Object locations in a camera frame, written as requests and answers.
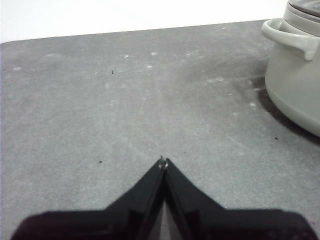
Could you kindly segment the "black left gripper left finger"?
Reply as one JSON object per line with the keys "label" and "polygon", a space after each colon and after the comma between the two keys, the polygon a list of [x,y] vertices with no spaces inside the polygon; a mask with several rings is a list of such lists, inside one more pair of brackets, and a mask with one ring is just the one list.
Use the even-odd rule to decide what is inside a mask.
{"label": "black left gripper left finger", "polygon": [[127,192],[102,210],[48,211],[25,218],[14,240],[136,240],[148,237],[163,198],[160,158]]}

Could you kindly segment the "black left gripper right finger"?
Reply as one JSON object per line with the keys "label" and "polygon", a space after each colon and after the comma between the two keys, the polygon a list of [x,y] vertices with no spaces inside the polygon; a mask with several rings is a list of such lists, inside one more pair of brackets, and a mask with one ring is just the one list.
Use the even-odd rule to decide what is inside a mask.
{"label": "black left gripper right finger", "polygon": [[226,209],[164,161],[166,203],[185,240],[316,240],[307,220],[281,209]]}

